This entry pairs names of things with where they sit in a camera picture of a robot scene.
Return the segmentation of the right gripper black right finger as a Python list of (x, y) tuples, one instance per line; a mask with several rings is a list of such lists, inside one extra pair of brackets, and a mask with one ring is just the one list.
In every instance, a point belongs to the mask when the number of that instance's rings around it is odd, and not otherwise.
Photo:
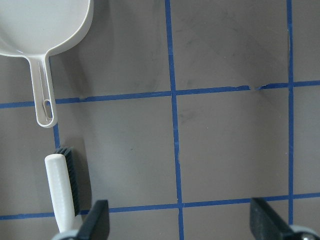
[(293, 240), (295, 233), (260, 197), (250, 200), (250, 231), (256, 240)]

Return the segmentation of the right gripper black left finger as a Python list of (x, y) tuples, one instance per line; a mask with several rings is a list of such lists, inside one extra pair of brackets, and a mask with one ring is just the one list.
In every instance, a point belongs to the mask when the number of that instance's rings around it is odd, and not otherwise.
[(107, 240), (110, 234), (108, 200), (97, 200), (77, 233), (78, 240)]

